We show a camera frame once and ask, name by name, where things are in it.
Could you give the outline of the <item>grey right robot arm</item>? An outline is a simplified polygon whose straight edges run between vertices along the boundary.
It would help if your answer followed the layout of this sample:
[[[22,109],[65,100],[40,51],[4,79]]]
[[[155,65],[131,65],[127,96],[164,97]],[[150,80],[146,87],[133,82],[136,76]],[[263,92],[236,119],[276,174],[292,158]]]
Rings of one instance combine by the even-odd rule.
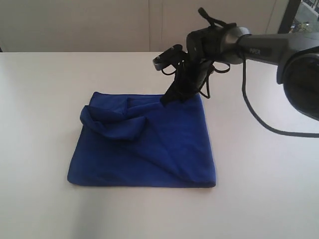
[[[277,66],[277,83],[300,113],[319,118],[319,36],[317,33],[252,35],[229,24],[193,31],[186,51],[177,44],[153,60],[158,71],[173,66],[174,81],[162,103],[184,102],[200,93],[215,62],[226,65],[253,60]]]

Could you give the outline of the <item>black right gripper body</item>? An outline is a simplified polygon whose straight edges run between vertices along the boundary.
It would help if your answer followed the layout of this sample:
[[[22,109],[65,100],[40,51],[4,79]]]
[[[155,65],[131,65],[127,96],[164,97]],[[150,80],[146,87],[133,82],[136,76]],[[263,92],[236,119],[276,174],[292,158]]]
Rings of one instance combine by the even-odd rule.
[[[185,60],[178,67],[174,90],[178,96],[210,96],[209,77],[220,55],[223,27],[209,26],[187,35]]]

